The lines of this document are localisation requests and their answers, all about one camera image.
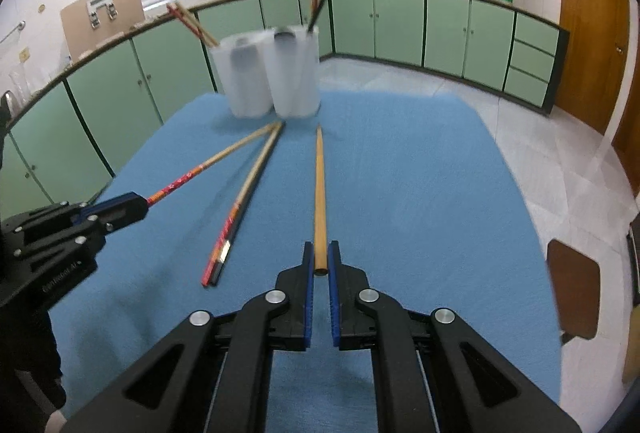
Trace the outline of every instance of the silver screw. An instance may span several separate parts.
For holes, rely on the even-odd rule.
[[[360,291],[358,297],[365,303],[373,303],[380,297],[380,294],[378,294],[377,290],[373,290],[372,288],[364,288]]]
[[[189,316],[189,323],[194,326],[201,327],[209,323],[211,316],[208,312],[204,310],[196,310],[196,312],[191,313]]]
[[[436,310],[435,317],[436,321],[439,321],[444,325],[448,325],[456,318],[456,315],[453,314],[453,310],[449,310],[448,308],[439,308]]]
[[[281,290],[270,290],[268,291],[268,293],[264,296],[264,298],[269,302],[269,303],[282,303],[284,301],[284,299],[287,297],[286,294],[284,294],[283,291]]]

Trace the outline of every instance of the triangular cutout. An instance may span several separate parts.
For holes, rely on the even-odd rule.
[[[471,370],[476,388],[487,408],[494,407],[518,395],[518,389],[471,344],[462,343],[460,350]]]
[[[180,361],[184,345],[174,345],[131,386],[124,395],[149,409],[157,409]]]

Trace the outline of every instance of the wall outlet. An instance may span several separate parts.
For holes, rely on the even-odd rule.
[[[23,48],[20,51],[20,54],[18,54],[18,57],[20,58],[20,63],[24,63],[25,61],[27,61],[31,57],[31,53],[29,52],[29,47]]]

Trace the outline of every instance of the white floor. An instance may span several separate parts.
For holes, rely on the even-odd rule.
[[[625,395],[632,301],[625,235],[638,213],[609,141],[559,108],[547,118],[473,87],[381,64],[331,58],[321,64],[321,88],[452,92],[476,109],[520,186],[545,254],[558,238],[600,266],[598,334],[562,347],[560,398],[584,433],[599,431]]]

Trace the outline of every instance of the blue tablecloth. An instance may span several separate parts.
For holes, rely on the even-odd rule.
[[[236,120],[206,94],[174,115],[103,196],[149,196],[266,121]],[[67,413],[86,403],[191,311],[239,309],[299,264],[313,238],[316,125],[322,124],[328,238],[345,263],[406,308],[456,310],[558,400],[556,309],[522,196],[475,111],[450,96],[327,92],[290,121],[227,260],[200,276],[262,141],[251,143],[108,237],[98,271],[51,312]],[[376,431],[368,352],[331,347],[326,278],[315,280],[306,353],[274,355],[268,431]]]

